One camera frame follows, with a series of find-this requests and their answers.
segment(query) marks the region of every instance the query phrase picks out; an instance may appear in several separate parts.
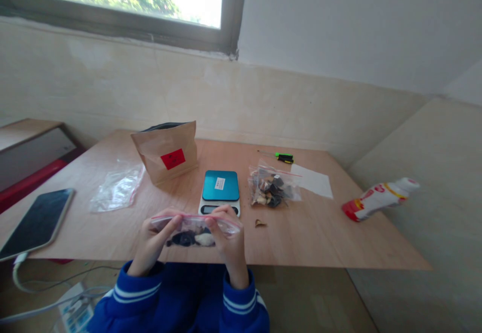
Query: white wall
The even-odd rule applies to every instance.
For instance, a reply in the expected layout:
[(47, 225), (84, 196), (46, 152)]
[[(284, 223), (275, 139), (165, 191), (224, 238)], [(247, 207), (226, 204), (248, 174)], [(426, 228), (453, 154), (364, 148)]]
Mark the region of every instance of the white wall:
[(421, 189), (386, 215), (433, 272), (350, 270), (381, 333), (482, 327), (482, 107), (435, 99), (354, 163), (362, 187), (402, 176)]
[(244, 63), (422, 93), (482, 58), (482, 0), (245, 0)]
[(199, 138), (329, 151), (348, 166), (425, 97), (0, 18), (0, 118), (116, 128), (197, 120)]
[(443, 90), (451, 98), (482, 105), (482, 59)]

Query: hand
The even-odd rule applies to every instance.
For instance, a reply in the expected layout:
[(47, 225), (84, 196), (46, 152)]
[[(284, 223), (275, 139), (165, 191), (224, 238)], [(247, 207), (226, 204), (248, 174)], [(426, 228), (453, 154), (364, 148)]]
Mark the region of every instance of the hand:
[[(183, 213), (172, 208), (162, 210), (156, 216), (162, 215), (164, 213)], [(141, 230), (139, 231), (139, 244), (137, 246), (136, 254), (134, 255), (134, 260), (132, 261), (127, 275), (134, 277), (142, 277), (149, 274), (152, 267), (159, 258), (162, 247), (166, 243), (167, 239), (171, 234), (177, 229), (182, 221), (182, 216), (175, 216), (172, 218), (167, 225), (159, 232), (151, 224), (151, 219), (146, 219), (142, 223)]]
[(248, 267), (246, 266), (245, 258), (245, 231), (243, 224), (236, 216), (236, 213), (229, 205), (219, 206), (210, 214), (226, 220), (231, 220), (241, 227), (239, 234), (234, 234), (226, 237), (215, 219), (207, 218), (206, 224), (216, 242), (216, 248), (221, 255), (227, 272), (229, 273), (229, 280), (234, 289), (246, 289), (250, 284), (248, 275)]

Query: white stripe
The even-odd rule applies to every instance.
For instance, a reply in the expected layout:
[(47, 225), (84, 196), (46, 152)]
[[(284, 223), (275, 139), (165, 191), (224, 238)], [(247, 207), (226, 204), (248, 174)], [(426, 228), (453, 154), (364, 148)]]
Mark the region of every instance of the white stripe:
[(260, 295), (258, 295), (258, 303), (261, 304), (266, 309), (265, 301), (263, 300), (263, 298), (261, 298)]
[(153, 292), (153, 293), (151, 293), (151, 294), (149, 294), (149, 295), (143, 296), (143, 297), (141, 297), (141, 298), (125, 300), (125, 299), (120, 299), (120, 298), (117, 296), (116, 292), (114, 292), (114, 299), (115, 299), (118, 303), (124, 303), (124, 304), (126, 304), (126, 303), (135, 303), (135, 302), (137, 302), (137, 301), (141, 301), (141, 300), (147, 299), (147, 298), (149, 298), (149, 297), (152, 297), (152, 296), (153, 296), (154, 294), (156, 294), (156, 293), (157, 293), (157, 291), (155, 291), (155, 292)]
[(226, 303), (228, 303), (230, 306), (232, 306), (233, 308), (235, 309), (248, 309), (256, 300), (256, 292), (253, 296), (253, 298), (251, 299), (251, 301), (248, 303), (248, 304), (236, 304), (236, 303), (233, 303), (232, 301), (230, 301), (225, 294), (223, 294), (223, 298), (225, 300)]
[(159, 285), (155, 286), (154, 288), (143, 290), (143, 291), (140, 291), (140, 292), (126, 292), (126, 291), (123, 291), (122, 289), (120, 289), (118, 287), (118, 285), (116, 284), (115, 287), (114, 287), (114, 290), (115, 290), (115, 293), (119, 297), (122, 297), (122, 298), (137, 298), (137, 297), (140, 297), (141, 295), (146, 295), (146, 294), (152, 293), (153, 291), (156, 291), (157, 289), (159, 289), (160, 286), (161, 286), (161, 283), (159, 283)]
[(255, 308), (256, 304), (253, 304), (253, 306), (249, 310), (237, 310), (237, 309), (233, 309), (229, 305), (227, 305), (226, 301), (224, 300), (224, 306), (226, 307), (227, 310), (229, 310), (230, 312), (232, 312), (234, 314), (246, 315), (246, 314), (250, 313)]
[(113, 289), (109, 290), (109, 291), (103, 296), (103, 298), (109, 298), (110, 296), (112, 296), (112, 293), (114, 293), (114, 290), (113, 290)]

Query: blue sleeve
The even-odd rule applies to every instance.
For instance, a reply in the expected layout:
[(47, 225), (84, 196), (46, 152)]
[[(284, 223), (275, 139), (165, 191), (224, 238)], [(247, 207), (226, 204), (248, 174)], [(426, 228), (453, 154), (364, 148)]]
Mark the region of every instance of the blue sleeve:
[(95, 307), (87, 330), (96, 332), (131, 332), (154, 317), (164, 265), (157, 262), (147, 277), (131, 277), (127, 270), (131, 262), (120, 270), (115, 288)]
[(269, 332), (270, 318), (260, 293), (255, 288), (255, 279), (249, 270), (250, 285), (236, 290), (229, 283), (226, 272), (223, 282), (223, 306), (219, 320), (219, 332)]

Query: window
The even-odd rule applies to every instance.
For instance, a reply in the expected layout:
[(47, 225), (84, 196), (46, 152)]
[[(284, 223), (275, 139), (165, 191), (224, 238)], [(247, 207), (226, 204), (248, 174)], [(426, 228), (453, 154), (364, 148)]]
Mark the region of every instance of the window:
[(244, 0), (0, 0), (0, 14), (235, 55)]

